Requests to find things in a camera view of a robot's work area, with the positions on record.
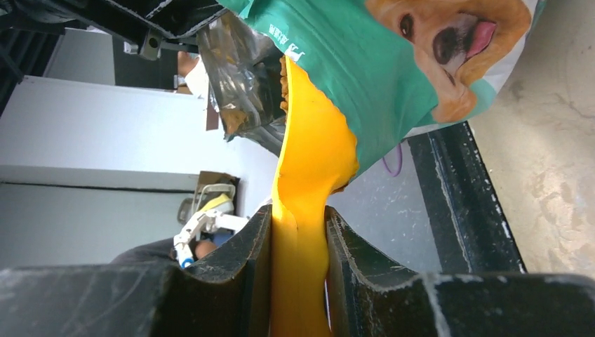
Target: yellow scoop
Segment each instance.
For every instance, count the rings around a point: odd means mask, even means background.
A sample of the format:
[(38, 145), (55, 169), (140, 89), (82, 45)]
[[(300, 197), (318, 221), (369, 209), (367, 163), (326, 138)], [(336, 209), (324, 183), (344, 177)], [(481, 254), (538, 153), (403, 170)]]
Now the yellow scoop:
[(358, 169), (345, 116), (286, 58), (285, 140), (274, 181), (271, 333), (329, 336), (323, 289), (328, 271), (324, 207)]

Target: pink tongue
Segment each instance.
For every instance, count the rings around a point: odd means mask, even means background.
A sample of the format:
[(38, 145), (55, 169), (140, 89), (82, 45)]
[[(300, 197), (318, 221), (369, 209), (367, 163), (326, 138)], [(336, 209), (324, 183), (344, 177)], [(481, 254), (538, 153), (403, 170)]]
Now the pink tongue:
[(478, 23), (473, 33), (473, 44), (467, 53), (467, 58), (472, 58), (481, 53), (492, 41), (495, 30), (496, 24), (493, 22), (481, 21)]

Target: beige floor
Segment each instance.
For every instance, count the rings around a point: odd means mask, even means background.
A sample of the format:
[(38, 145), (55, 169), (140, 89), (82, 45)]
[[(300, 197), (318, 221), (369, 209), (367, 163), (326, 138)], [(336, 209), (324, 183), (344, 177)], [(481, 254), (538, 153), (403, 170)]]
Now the beige floor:
[(527, 268), (595, 277), (595, 1), (549, 0), (471, 125)]

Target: green bag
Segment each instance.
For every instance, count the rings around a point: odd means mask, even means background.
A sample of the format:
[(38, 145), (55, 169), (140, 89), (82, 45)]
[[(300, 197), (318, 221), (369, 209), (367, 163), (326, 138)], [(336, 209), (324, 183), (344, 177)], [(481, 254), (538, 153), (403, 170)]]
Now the green bag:
[(346, 116), (361, 174), (406, 135), (485, 111), (540, 0), (219, 0)]

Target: dog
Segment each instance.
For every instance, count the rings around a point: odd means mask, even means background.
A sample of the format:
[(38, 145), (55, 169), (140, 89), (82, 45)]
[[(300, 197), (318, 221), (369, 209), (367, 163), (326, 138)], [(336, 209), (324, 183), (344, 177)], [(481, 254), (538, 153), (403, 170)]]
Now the dog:
[(528, 31), (522, 0), (366, 0), (383, 26), (409, 40), (415, 63), (436, 90), (434, 120), (464, 119), (477, 97), (469, 89)]

